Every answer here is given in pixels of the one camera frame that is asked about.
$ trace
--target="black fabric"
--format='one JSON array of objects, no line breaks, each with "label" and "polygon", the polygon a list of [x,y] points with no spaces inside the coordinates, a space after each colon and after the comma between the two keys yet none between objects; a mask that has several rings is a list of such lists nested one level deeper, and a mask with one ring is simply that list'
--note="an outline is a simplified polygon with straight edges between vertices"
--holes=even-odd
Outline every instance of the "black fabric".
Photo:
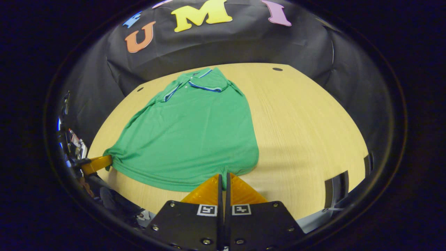
[{"label": "black fabric", "polygon": [[[127,29],[121,20],[77,62],[65,80],[72,92],[69,123],[90,146],[100,126],[139,84],[191,68],[225,63],[289,64],[324,87],[350,114],[377,161],[391,144],[393,109],[388,87],[374,61],[346,34],[304,8],[283,5],[291,27],[268,21],[268,7],[257,0],[228,0],[233,21],[192,25],[174,32],[170,13],[204,1],[175,0],[156,9],[142,8],[140,19]],[[137,53],[127,51],[125,37],[155,21],[153,40]]]}]

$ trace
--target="wooden table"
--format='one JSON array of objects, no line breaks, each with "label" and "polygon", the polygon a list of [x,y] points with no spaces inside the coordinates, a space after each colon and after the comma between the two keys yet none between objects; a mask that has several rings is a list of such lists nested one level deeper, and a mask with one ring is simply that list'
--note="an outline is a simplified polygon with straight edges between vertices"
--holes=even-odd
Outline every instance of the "wooden table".
[{"label": "wooden table", "polygon": [[[348,170],[351,191],[364,179],[363,159],[368,154],[364,139],[342,106],[317,83],[289,65],[238,63],[218,68],[246,95],[259,147],[256,168],[240,178],[267,200],[282,201],[300,219],[324,208],[325,180]],[[195,70],[164,76],[133,90],[102,124],[88,157],[102,156],[153,96],[180,74]],[[98,175],[154,213],[167,200],[180,201],[188,194],[143,184],[113,168],[102,169]]]}]

